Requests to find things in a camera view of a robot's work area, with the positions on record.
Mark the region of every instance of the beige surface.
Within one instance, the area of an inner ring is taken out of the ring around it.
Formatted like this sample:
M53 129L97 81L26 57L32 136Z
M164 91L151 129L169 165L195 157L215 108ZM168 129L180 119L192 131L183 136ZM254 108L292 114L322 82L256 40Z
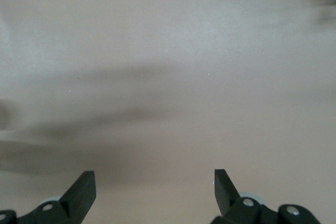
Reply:
M0 0L0 209L94 169L84 223L209 223L215 168L335 223L335 0Z

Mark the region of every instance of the table surface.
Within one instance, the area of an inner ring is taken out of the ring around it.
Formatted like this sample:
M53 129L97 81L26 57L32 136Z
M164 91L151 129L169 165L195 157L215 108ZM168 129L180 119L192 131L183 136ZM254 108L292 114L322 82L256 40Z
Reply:
M0 0L0 209L94 170L83 223L210 223L214 169L335 223L336 0Z

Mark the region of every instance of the black object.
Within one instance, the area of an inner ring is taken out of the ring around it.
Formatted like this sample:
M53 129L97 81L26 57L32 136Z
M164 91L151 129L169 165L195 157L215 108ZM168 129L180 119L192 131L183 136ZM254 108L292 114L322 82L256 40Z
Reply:
M223 169L215 170L215 196L222 216L211 224L320 224L304 207L282 205L274 212L254 199L240 197Z
M45 202L19 218L15 211L0 211L0 224L80 224L95 198L94 172L83 172L59 201Z

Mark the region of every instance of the black plastic part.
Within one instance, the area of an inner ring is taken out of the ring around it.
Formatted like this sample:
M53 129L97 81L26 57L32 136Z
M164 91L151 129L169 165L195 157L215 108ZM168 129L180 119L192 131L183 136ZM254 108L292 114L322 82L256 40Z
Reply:
M222 216L212 224L320 224L306 208L297 205L282 205L275 212L251 198L241 198L226 171L215 170L215 196ZM244 199L252 200L244 204ZM293 215L287 207L295 207L299 214Z
M59 201L48 201L20 218L15 211L0 211L0 224L80 224L96 198L94 172L84 172Z

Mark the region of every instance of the smooth gray surface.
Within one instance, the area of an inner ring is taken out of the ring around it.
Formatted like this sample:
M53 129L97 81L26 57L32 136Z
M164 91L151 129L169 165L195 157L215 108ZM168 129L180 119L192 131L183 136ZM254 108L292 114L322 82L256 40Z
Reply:
M204 224L225 168L335 223L335 4L0 0L0 209L94 169L84 223Z

